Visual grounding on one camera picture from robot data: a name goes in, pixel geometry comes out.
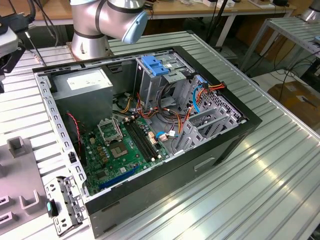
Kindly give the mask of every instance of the gray robot arm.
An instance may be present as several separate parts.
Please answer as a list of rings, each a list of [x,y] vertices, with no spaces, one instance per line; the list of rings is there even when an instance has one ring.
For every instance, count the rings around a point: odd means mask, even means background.
[[[106,35],[134,44],[148,21],[144,3],[144,0],[71,0],[72,53],[82,60],[108,56]]]
[[[317,23],[320,20],[320,0],[313,0],[300,18],[311,24]]]

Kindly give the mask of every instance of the motherboard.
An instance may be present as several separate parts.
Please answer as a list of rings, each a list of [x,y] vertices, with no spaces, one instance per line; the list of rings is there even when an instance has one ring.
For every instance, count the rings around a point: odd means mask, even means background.
[[[154,136],[141,117],[119,123],[107,120],[82,134],[89,194],[92,196],[169,158],[166,147]]]

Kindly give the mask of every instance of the computer case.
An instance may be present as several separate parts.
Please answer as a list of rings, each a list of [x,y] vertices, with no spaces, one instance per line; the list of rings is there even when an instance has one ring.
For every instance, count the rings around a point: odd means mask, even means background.
[[[148,62],[152,59],[157,65]],[[204,83],[212,86],[221,84],[180,46],[34,69],[50,123],[61,146],[61,154],[70,170],[70,176],[53,179],[45,186],[48,202],[58,206],[57,214],[52,218],[59,236],[80,225],[86,215],[94,237],[102,236],[226,160],[261,123],[261,119],[225,85],[223,89],[203,97],[198,104],[199,112],[192,109],[192,116],[185,120],[172,147],[168,142],[161,143],[168,151],[167,158],[150,162],[153,167],[91,194],[87,187],[89,176],[84,170],[87,163],[78,152],[80,143],[78,145],[78,141],[72,139],[75,138],[72,136],[74,129],[70,127],[72,122],[65,119],[66,112],[57,107],[52,92],[55,81],[63,75],[81,75],[81,72],[96,69],[103,69],[110,80],[113,96],[130,93],[135,97],[139,93],[144,103],[141,108],[145,111],[155,108],[159,90],[168,83],[171,88],[167,91],[168,97],[163,102],[161,100],[162,105],[174,108],[180,114],[189,111],[197,86]],[[112,104],[110,99],[107,101],[107,106]],[[123,122],[131,121],[130,118],[128,116]],[[156,117],[144,121],[155,133],[165,128],[165,124]],[[121,130],[123,123],[117,120],[116,124]],[[53,189],[62,190],[63,193],[57,195]]]

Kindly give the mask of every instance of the metal shelf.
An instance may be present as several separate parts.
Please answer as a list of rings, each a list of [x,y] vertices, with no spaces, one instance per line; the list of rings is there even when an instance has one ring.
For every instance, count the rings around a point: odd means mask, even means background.
[[[272,40],[275,40],[277,35],[281,34],[311,54],[317,53],[314,56],[320,57],[320,44],[314,41],[315,37],[320,35],[320,23],[310,24],[298,17],[270,18],[264,21],[255,36],[244,56],[240,70],[244,70],[249,58],[268,28],[276,31],[271,37]],[[271,43],[272,41],[269,41],[266,46],[270,47]]]
[[[137,44],[110,41],[112,51],[181,45],[252,109],[263,122],[206,174],[113,228],[101,239],[307,239],[320,222],[319,136],[194,34],[142,37]],[[42,49],[50,65],[73,61],[65,46]],[[68,171],[55,142],[32,75],[40,65],[24,54],[0,94],[0,143],[30,138],[42,181]],[[1,239],[58,239],[47,214]],[[65,239],[93,239],[88,219]]]

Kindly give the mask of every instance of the blue drive bay latch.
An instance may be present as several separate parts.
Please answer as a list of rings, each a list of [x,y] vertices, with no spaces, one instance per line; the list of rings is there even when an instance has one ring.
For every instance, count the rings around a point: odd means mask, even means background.
[[[143,56],[141,57],[141,60],[154,76],[160,76],[169,73],[169,69],[165,68],[161,61],[156,59],[154,56]]]

